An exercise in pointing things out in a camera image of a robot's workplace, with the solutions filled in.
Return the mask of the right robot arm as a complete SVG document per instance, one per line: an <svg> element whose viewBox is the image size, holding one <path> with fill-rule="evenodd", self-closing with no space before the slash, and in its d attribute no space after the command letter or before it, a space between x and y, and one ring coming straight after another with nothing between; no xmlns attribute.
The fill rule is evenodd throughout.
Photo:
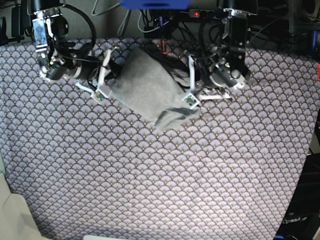
<svg viewBox="0 0 320 240"><path fill-rule="evenodd" d="M74 42L66 39L69 24L61 8L80 15L89 26L91 40L79 49L75 48ZM26 9L28 15L34 15L33 35L42 79L48 82L62 78L77 79L81 83L86 82L89 89L94 90L99 84L99 76L105 80L120 74L121 66L112 60L113 48L99 56L91 55L97 33L93 22L84 12L58 0L29 0Z"/></svg>

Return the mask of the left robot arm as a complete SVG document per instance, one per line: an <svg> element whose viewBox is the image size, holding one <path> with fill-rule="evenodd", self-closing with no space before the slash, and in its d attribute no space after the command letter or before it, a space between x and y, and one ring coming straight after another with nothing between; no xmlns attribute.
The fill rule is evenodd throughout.
<svg viewBox="0 0 320 240"><path fill-rule="evenodd" d="M230 92L242 89L250 77L245 64L248 17L258 14L256 0L221 0L218 9L202 16L198 30L199 49L188 56L190 92L199 100L230 99ZM207 47L204 30L218 21L218 40Z"/></svg>

